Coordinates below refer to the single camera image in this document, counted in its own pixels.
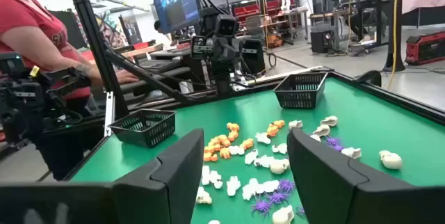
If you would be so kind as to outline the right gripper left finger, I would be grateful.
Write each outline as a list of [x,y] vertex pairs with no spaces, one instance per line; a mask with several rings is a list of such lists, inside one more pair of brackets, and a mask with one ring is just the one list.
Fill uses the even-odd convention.
[[202,176],[194,129],[113,182],[1,185],[2,223],[189,223]]

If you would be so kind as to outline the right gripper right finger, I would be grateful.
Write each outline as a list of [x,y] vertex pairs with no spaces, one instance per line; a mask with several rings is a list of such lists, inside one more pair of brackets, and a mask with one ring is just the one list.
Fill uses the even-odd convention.
[[443,223],[444,187],[414,186],[352,159],[299,129],[290,168],[309,223]]

